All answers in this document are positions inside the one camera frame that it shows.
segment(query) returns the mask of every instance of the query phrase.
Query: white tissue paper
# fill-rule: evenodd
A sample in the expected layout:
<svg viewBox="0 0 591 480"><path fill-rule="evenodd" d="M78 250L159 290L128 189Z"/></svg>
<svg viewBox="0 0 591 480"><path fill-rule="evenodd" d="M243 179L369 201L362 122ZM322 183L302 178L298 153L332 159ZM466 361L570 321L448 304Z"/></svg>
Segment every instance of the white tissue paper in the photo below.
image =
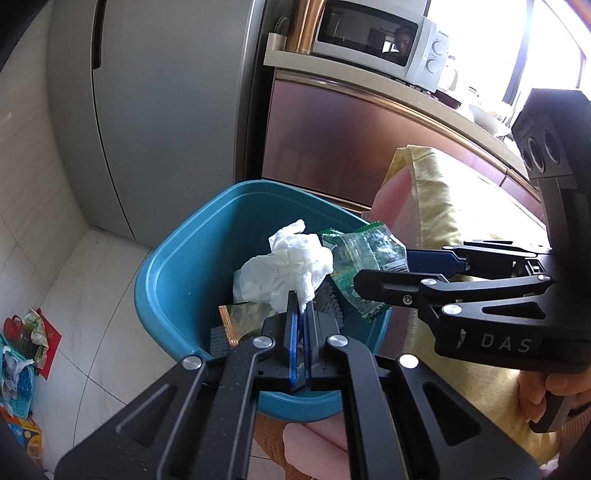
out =
<svg viewBox="0 0 591 480"><path fill-rule="evenodd" d="M324 277L333 271L332 252L316 234L302 234L305 228L301 219L283 227L269 237L270 254L253 257L234 272L234 303L270 303L282 313L290 290L295 290L303 313Z"/></svg>

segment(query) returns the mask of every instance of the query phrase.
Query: microwave oven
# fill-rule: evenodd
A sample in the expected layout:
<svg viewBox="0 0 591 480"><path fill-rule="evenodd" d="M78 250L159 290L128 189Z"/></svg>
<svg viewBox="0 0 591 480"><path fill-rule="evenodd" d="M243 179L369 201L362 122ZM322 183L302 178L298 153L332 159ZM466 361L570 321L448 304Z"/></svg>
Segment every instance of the microwave oven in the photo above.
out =
<svg viewBox="0 0 591 480"><path fill-rule="evenodd" d="M327 0L312 52L434 92L449 37L428 18L392 0Z"/></svg>

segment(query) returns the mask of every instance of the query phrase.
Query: cardboard box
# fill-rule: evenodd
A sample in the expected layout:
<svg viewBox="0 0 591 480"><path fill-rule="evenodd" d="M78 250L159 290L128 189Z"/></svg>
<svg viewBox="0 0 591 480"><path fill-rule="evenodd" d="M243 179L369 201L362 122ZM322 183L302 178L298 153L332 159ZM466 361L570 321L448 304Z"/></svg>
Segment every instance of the cardboard box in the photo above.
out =
<svg viewBox="0 0 591 480"><path fill-rule="evenodd" d="M42 433L41 428L29 416L26 420L11 417L3 407L0 407L0 414L6 420L8 427L12 430L18 443L27 451L27 455L39 467L41 464Z"/></svg>

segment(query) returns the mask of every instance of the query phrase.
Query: microwave knob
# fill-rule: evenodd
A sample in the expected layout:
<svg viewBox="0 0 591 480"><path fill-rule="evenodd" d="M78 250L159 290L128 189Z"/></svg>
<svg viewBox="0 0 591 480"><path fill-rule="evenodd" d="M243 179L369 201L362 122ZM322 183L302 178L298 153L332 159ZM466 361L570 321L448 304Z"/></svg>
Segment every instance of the microwave knob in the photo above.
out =
<svg viewBox="0 0 591 480"><path fill-rule="evenodd" d="M442 41L433 42L432 48L437 55L444 55L447 53L447 46Z"/></svg>
<svg viewBox="0 0 591 480"><path fill-rule="evenodd" d="M429 73L439 73L441 70L439 62L437 60L427 60L425 68Z"/></svg>

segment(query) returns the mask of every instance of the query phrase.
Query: camera lens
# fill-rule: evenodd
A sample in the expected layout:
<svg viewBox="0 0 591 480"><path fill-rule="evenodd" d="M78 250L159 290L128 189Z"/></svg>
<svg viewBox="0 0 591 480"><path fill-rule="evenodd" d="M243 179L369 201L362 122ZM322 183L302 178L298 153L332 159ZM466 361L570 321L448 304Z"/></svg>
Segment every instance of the camera lens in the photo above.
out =
<svg viewBox="0 0 591 480"><path fill-rule="evenodd" d="M558 163L560 161L560 149L558 148L558 143L556 143L556 139L554 135L546 130L544 133L544 143L546 145L546 151L548 155L552 159L554 163Z"/></svg>
<svg viewBox="0 0 591 480"><path fill-rule="evenodd" d="M521 149L521 156L523 157L523 163L525 164L525 168L531 170L533 168L533 165L531 163L531 156L525 148Z"/></svg>
<svg viewBox="0 0 591 480"><path fill-rule="evenodd" d="M546 169L546 162L544 161L544 156L542 155L542 151L538 147L538 144L535 142L533 138L528 140L528 145L530 146L531 158L534 161L534 165L538 167L542 173Z"/></svg>

